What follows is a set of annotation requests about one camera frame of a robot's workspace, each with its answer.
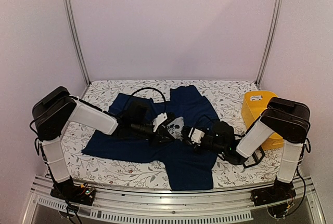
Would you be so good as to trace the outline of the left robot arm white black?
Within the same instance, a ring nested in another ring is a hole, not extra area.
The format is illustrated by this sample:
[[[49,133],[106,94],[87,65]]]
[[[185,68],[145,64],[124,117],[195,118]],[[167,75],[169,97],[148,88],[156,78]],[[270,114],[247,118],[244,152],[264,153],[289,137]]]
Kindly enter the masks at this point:
[[[165,97],[162,97],[161,112],[148,120],[148,104],[134,93],[127,96],[119,112],[112,113],[59,86],[35,103],[31,114],[29,128],[35,133],[36,152],[42,156],[58,193],[66,200],[73,200],[78,194],[62,143],[73,127],[97,131],[105,136],[118,136],[122,131],[129,131],[147,139],[150,145],[175,139],[167,128],[173,114],[168,111]]]

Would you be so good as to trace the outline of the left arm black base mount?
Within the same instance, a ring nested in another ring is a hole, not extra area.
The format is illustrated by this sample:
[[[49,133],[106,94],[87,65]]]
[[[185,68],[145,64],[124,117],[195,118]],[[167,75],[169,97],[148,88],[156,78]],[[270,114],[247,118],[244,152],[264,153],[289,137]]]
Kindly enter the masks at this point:
[[[88,186],[87,183],[75,185],[71,178],[60,183],[54,182],[50,192],[54,198],[88,206],[92,206],[95,194],[96,188],[94,186]]]

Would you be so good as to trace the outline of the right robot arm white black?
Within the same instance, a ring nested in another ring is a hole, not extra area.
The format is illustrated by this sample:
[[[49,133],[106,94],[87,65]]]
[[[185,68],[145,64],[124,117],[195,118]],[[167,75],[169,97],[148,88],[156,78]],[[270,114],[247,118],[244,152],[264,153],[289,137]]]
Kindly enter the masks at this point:
[[[283,151],[276,185],[270,188],[269,197],[280,201],[289,193],[302,162],[311,128],[310,114],[310,108],[304,103],[273,97],[243,135],[236,135],[233,127],[224,121],[214,121],[207,130],[198,124],[184,126],[181,136],[197,152],[210,151],[230,164],[248,168],[246,161],[252,158],[254,164],[259,164],[261,158],[256,151],[262,150],[272,135],[279,135],[284,142]]]

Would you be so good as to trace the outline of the navy blue printed t-shirt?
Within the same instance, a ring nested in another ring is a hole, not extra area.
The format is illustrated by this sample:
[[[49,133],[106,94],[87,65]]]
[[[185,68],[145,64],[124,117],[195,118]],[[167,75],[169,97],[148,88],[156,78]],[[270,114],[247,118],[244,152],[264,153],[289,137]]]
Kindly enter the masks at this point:
[[[200,94],[194,85],[180,86],[170,90],[170,99],[166,103],[155,103],[151,99],[130,98],[118,94],[109,107],[110,113],[119,113],[125,101],[142,102],[148,110],[143,123],[152,122],[163,109],[175,114],[177,120],[189,127],[211,128],[212,121],[218,115],[210,101]],[[134,135],[131,130],[122,130],[119,134],[107,136],[95,131],[82,153],[103,159],[133,163],[154,161],[165,165],[169,185],[172,190],[210,190],[213,188],[212,168],[217,155],[210,151],[195,153],[193,148],[176,138],[174,141],[150,145],[146,138]]]

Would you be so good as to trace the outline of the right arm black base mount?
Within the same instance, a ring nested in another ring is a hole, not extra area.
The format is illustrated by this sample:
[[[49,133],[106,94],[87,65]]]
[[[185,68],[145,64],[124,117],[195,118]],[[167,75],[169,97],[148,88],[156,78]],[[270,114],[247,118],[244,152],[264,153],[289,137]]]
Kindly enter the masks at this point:
[[[255,206],[261,206],[292,199],[295,196],[292,182],[285,183],[276,178],[272,186],[252,190],[250,199]]]

